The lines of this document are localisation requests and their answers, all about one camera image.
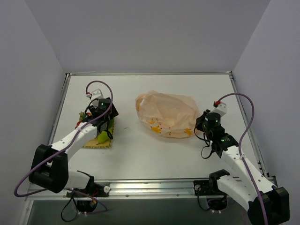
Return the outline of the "translucent banana print plastic bag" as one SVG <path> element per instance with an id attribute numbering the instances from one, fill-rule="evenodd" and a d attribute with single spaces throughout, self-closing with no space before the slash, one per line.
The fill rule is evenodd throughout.
<path id="1" fill-rule="evenodd" d="M 135 99 L 139 121 L 158 136 L 183 139 L 194 135 L 198 106 L 190 96 L 149 91 Z"/>

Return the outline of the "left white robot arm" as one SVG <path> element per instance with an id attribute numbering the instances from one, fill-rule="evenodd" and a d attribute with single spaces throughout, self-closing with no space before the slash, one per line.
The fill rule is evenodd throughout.
<path id="1" fill-rule="evenodd" d="M 64 189 L 77 189 L 83 196 L 90 196 L 96 188 L 94 177 L 81 171 L 71 171 L 69 160 L 92 139 L 101 143 L 113 139 L 112 127 L 118 116 L 110 98 L 96 98 L 95 106 L 80 124 L 67 136 L 51 144 L 37 147 L 33 162 L 33 172 L 29 181 L 54 193 Z"/>

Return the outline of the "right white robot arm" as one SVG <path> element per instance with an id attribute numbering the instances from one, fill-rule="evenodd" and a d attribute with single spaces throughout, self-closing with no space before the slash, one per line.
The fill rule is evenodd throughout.
<path id="1" fill-rule="evenodd" d="M 195 128 L 203 132 L 212 152 L 232 168 L 240 181 L 222 169 L 209 175 L 209 190 L 230 196 L 247 212 L 253 225 L 287 222 L 290 219 L 289 193 L 263 176 L 239 150 L 238 142 L 221 126 L 222 115 L 218 109 L 206 110 L 197 118 Z"/>

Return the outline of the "green fake pear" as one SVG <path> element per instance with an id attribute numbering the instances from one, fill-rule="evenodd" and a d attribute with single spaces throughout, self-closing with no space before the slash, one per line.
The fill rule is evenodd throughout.
<path id="1" fill-rule="evenodd" d="M 102 131 L 98 136 L 97 136 L 97 141 L 99 144 L 103 144 L 106 141 L 109 141 L 110 137 L 108 136 L 106 131 Z"/>

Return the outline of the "red fake fruit bunch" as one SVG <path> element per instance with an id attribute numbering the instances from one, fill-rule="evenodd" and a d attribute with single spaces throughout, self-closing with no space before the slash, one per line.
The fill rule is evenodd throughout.
<path id="1" fill-rule="evenodd" d="M 87 117 L 89 117 L 89 116 L 91 116 L 91 115 L 92 115 L 92 114 L 91 114 L 90 112 L 87 112 L 87 113 L 80 112 L 80 113 L 79 113 L 79 121 L 77 122 L 75 128 L 77 128 L 77 127 L 82 123 L 82 121 L 83 121 L 85 118 L 87 118 Z"/>

